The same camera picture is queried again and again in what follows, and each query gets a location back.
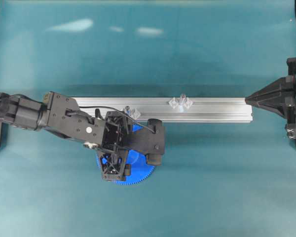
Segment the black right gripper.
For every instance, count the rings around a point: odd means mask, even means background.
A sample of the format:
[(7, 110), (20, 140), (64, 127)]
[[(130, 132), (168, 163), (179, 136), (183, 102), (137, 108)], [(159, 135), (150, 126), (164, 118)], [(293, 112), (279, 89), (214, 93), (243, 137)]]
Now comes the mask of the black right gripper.
[[(247, 96), (245, 102), (247, 105), (275, 113), (286, 119), (287, 135), (290, 139), (296, 139), (296, 58), (289, 58), (287, 65), (289, 76), (281, 77)], [(286, 97), (293, 97), (294, 104), (289, 106), (281, 104)]]

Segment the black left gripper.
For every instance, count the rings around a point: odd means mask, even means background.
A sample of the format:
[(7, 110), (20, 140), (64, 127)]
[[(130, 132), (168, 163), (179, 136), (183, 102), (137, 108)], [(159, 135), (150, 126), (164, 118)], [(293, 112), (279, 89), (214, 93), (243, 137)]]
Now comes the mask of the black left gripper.
[[(105, 121), (80, 110), (73, 98), (55, 92), (44, 95), (38, 128), (71, 141), (98, 148), (106, 138), (118, 138), (133, 132), (133, 122), (124, 112), (109, 111)], [(97, 149), (98, 164), (103, 179), (126, 179), (131, 175), (126, 149)]]

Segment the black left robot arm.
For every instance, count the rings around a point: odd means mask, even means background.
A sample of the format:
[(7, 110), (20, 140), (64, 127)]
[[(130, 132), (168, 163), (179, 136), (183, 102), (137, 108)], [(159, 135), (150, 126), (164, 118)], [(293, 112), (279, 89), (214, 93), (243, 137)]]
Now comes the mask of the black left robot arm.
[(25, 130), (43, 129), (95, 150), (106, 181), (125, 181), (131, 174), (131, 165), (126, 163), (129, 152), (122, 147), (122, 140), (131, 131), (124, 112), (107, 112), (102, 117), (96, 109), (92, 116), (82, 111), (75, 99), (56, 92), (45, 94), (41, 102), (2, 92), (0, 122)]

